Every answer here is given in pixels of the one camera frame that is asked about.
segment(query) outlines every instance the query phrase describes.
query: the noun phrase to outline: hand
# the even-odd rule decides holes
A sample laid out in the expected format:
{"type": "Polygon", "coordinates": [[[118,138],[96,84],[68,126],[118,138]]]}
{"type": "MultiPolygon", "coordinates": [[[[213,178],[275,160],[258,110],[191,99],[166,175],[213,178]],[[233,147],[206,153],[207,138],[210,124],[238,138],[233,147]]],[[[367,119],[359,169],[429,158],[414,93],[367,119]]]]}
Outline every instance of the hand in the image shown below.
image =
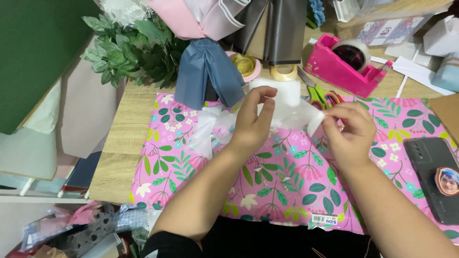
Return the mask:
{"type": "Polygon", "coordinates": [[[322,126],[340,168],[351,171],[370,164],[368,152],[375,138],[376,126],[364,107],[357,102],[343,102],[324,113],[322,126]],[[342,132],[335,118],[347,119],[342,132]]]}
{"type": "Polygon", "coordinates": [[[260,86],[247,93],[244,102],[237,114],[236,126],[229,146],[234,146],[237,152],[252,155],[259,150],[268,138],[277,89],[269,86],[260,86]],[[264,103],[258,114],[257,105],[264,103]]]}

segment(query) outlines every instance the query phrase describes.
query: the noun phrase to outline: pink tape dispenser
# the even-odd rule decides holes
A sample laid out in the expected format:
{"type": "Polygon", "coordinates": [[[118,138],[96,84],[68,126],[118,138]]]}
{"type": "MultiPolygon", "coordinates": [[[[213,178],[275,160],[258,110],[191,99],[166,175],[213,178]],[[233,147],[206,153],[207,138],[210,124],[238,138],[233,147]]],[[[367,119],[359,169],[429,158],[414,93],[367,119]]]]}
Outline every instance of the pink tape dispenser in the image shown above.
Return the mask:
{"type": "Polygon", "coordinates": [[[316,42],[304,70],[361,98],[368,98],[392,66],[370,65],[368,47],[356,40],[342,40],[323,34],[316,42]]]}

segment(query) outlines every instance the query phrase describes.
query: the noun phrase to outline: left hand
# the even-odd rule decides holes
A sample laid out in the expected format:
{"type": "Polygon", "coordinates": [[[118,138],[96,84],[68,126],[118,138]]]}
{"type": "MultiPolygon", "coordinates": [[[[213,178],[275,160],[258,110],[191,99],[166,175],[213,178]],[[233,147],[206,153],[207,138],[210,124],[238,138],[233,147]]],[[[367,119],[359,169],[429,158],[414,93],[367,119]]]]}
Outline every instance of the left hand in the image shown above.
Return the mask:
{"type": "Polygon", "coordinates": [[[273,119],[275,101],[271,98],[276,94],[277,89],[269,86],[256,87],[247,93],[237,114],[229,145],[246,155],[252,155],[263,146],[273,119]],[[260,115],[257,115],[257,105],[260,103],[264,105],[260,115]]]}

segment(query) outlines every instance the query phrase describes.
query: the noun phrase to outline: forearm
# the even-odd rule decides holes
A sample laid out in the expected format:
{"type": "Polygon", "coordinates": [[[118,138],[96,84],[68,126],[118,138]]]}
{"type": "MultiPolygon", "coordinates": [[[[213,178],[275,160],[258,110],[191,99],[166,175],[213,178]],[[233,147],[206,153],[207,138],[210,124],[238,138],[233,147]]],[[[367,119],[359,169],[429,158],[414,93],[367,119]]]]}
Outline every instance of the forearm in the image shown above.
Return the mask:
{"type": "Polygon", "coordinates": [[[385,258],[459,256],[442,231],[374,163],[343,174],[385,258]]]}
{"type": "Polygon", "coordinates": [[[151,234],[168,231],[195,241],[213,226],[247,155],[229,143],[164,207],[151,234]]]}

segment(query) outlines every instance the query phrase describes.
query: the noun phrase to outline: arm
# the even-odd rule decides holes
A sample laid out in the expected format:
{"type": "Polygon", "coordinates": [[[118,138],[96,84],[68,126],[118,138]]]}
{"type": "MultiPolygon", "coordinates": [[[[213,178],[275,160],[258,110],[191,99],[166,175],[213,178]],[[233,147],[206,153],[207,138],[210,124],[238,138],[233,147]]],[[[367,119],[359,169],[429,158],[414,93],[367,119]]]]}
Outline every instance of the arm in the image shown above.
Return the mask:
{"type": "Polygon", "coordinates": [[[268,137],[277,89],[252,89],[239,110],[233,137],[164,207],[150,235],[167,231],[198,242],[212,228],[225,198],[247,159],[268,137]],[[264,103],[260,116],[257,104],[264,103]]]}
{"type": "Polygon", "coordinates": [[[344,102],[326,115],[323,127],[331,151],[382,255],[385,258],[459,257],[442,231],[368,159],[376,134],[369,113],[358,103],[344,102]],[[342,132],[334,118],[348,120],[342,132]]]}

